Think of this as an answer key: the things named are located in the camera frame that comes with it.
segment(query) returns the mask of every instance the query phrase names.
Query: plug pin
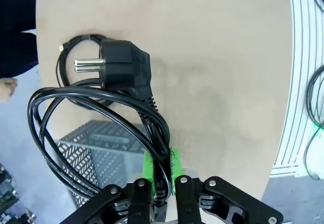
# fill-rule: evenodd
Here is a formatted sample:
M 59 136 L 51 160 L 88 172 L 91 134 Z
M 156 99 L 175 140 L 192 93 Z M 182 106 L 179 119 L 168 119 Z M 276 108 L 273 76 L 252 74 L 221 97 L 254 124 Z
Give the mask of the plug pin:
M 75 67 L 75 72 L 82 73 L 82 72 L 100 72 L 100 66 L 77 66 Z
M 74 66 L 97 66 L 103 65 L 105 60 L 102 58 L 95 58 L 95 59 L 76 59 L 74 61 Z

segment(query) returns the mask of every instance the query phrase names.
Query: bolt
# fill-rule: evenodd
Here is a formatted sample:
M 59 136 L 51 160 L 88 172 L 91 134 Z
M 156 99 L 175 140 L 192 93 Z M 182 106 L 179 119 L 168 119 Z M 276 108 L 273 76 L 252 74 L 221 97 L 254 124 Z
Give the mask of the bolt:
M 143 181 L 143 180 L 140 180 L 139 182 L 138 182 L 138 186 L 139 187 L 143 187 L 145 185 L 145 182 Z
M 186 178 L 186 177 L 182 177 L 181 179 L 180 179 L 180 182 L 182 182 L 182 183 L 185 183 L 185 182 L 187 182 L 188 181 L 188 179 Z
M 215 180 L 210 180 L 209 181 L 209 186 L 215 186 L 216 185 L 216 181 Z
M 276 224 L 277 223 L 277 218 L 272 216 L 272 217 L 269 218 L 268 222 L 269 222 L 269 224 Z
M 116 188 L 112 188 L 112 189 L 110 190 L 110 192 L 114 195 L 114 194 L 117 193 L 117 189 L 116 189 Z

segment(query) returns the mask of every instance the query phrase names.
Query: black pants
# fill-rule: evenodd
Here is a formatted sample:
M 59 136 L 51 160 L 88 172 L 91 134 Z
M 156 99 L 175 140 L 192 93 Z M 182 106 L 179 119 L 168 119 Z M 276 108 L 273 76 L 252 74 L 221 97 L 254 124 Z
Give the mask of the black pants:
M 38 64 L 36 0 L 0 0 L 0 78 L 18 76 Z

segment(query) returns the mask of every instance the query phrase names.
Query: white slatted surface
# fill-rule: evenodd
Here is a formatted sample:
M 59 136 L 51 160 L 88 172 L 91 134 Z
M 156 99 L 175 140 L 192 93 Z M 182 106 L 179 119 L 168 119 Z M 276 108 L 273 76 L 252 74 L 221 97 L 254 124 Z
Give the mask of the white slatted surface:
M 305 90 L 314 71 L 323 65 L 324 14 L 314 0 L 291 0 L 291 4 L 293 17 L 291 87 L 283 134 L 271 172 L 273 177 L 306 174 L 302 159 L 314 126 L 307 116 Z

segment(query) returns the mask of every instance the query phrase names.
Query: table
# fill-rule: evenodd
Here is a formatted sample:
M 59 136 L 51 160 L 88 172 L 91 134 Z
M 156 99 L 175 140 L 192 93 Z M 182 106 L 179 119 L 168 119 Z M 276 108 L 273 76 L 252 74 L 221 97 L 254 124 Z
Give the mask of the table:
M 73 36 L 132 41 L 150 54 L 153 96 L 183 166 L 262 197 L 288 101 L 290 0 L 37 0 L 36 16 L 44 87 L 58 85 L 59 46 Z M 74 59 L 97 56 L 91 42 L 76 47 L 70 80 L 85 76 L 74 73 Z M 140 122 L 129 108 L 112 109 Z M 102 118 L 67 101 L 53 114 L 51 131 L 60 138 L 89 119 Z

